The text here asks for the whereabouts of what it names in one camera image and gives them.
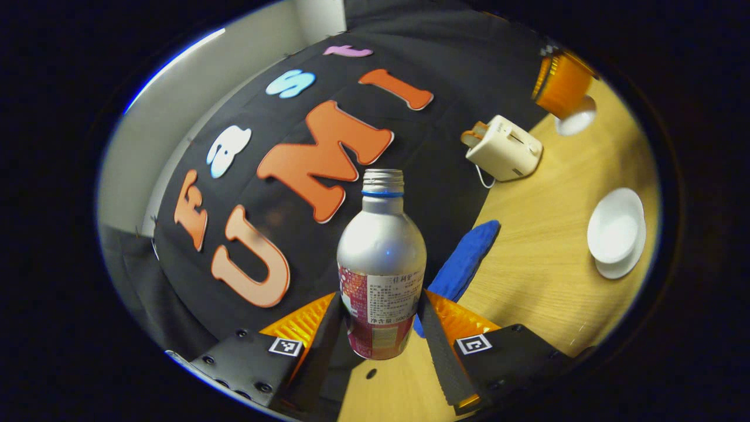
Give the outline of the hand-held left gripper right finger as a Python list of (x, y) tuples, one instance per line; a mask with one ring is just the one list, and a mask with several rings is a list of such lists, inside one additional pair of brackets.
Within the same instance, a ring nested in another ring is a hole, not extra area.
[(501, 328), (431, 291), (422, 292), (418, 317), (443, 395), (457, 414), (525, 400), (576, 363), (523, 324)]

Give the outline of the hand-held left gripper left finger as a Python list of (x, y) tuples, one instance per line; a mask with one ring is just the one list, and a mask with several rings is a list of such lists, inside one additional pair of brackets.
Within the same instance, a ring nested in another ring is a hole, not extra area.
[(191, 360), (190, 369), (252, 404), (312, 411), (329, 371), (345, 308), (338, 292), (260, 331), (232, 336)]

